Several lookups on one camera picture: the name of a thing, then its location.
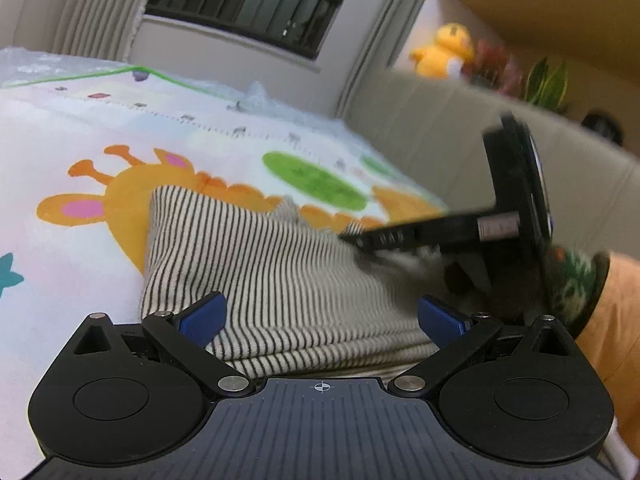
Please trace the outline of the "orange right sleeve forearm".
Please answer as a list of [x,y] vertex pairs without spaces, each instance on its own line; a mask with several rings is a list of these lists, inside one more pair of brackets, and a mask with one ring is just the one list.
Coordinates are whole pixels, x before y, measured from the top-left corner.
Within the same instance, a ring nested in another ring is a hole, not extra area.
[[608,254],[608,273],[578,346],[608,389],[618,432],[639,453],[639,263]]

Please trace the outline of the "right gloved hand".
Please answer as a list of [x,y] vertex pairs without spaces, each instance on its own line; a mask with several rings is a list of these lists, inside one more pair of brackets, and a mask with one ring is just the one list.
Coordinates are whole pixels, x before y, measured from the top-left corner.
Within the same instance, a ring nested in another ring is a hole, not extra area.
[[445,284],[464,313],[487,312],[511,325],[527,325],[542,314],[554,316],[574,337],[587,326],[604,289],[610,254],[589,255],[560,245],[549,247],[541,264],[518,269],[495,285],[463,258],[445,268]]

